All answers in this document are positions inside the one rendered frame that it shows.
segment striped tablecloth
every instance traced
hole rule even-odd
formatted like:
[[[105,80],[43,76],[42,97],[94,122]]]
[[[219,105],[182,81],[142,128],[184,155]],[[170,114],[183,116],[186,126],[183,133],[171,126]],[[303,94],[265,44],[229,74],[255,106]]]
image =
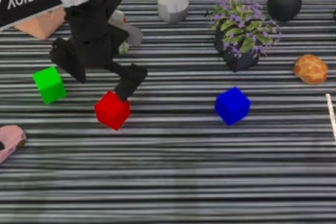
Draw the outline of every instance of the striped tablecloth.
[[[51,42],[15,29],[0,34],[0,122],[27,133],[26,148],[0,167],[0,223],[335,223],[336,147],[326,101],[336,101],[336,0],[304,0],[283,39],[248,71],[232,73],[191,0],[185,22],[160,21],[155,0],[125,0],[144,32],[118,59],[147,66],[119,132],[96,122],[93,106],[118,80],[88,71],[78,84],[60,70],[68,96],[44,105],[31,78],[52,66]],[[295,60],[320,56],[328,80],[308,86]],[[238,86],[250,115],[227,127],[215,97]]]

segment white mug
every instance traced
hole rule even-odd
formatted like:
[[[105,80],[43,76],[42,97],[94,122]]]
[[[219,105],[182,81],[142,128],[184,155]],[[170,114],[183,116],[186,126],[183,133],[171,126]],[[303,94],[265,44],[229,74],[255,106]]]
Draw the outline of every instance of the white mug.
[[[189,0],[157,0],[157,11],[163,21],[178,23],[188,15]]]

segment black sphere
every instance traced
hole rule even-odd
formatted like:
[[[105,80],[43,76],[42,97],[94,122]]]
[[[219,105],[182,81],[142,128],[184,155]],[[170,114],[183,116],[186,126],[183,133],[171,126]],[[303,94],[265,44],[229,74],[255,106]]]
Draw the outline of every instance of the black sphere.
[[[298,15],[301,5],[302,0],[268,0],[267,9],[273,19],[286,22]]]

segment green cube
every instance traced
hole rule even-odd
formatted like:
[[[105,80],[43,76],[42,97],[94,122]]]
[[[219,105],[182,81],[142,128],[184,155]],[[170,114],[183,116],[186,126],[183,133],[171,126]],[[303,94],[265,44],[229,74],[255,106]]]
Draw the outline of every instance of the green cube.
[[[45,104],[64,98],[67,92],[55,67],[33,74],[33,80]]]

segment black round vase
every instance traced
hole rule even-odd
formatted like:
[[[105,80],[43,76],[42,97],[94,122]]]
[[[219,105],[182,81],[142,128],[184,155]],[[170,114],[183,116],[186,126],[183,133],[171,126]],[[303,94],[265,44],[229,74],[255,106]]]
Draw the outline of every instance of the black round vase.
[[[273,19],[286,22],[298,15],[301,5],[302,0],[268,0],[267,9]]]
[[[222,20],[216,28],[215,34],[215,48],[219,55],[224,59],[229,69],[232,72],[238,72],[246,70],[258,64],[259,56],[254,57],[254,52],[252,50],[242,54],[241,57],[236,57],[231,48],[224,49],[223,36],[228,31],[228,29],[221,31],[221,26],[224,21]]]

